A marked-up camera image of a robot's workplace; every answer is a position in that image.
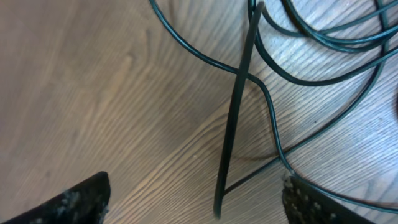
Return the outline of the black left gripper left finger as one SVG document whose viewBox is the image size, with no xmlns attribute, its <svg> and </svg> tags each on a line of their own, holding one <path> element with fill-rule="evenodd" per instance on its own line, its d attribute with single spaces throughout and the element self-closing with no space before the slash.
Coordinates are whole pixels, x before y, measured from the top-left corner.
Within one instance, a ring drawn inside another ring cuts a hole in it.
<svg viewBox="0 0 398 224">
<path fill-rule="evenodd" d="M 4 224 L 102 224 L 110 196 L 108 173 L 101 171 Z"/>
</svg>

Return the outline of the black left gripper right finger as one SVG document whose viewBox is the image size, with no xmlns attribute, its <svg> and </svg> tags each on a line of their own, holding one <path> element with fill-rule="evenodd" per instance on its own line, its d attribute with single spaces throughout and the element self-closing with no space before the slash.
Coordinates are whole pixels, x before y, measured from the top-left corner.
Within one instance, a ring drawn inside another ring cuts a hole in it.
<svg viewBox="0 0 398 224">
<path fill-rule="evenodd" d="M 284 179 L 282 203 L 290 224 L 373 224 L 292 175 Z"/>
</svg>

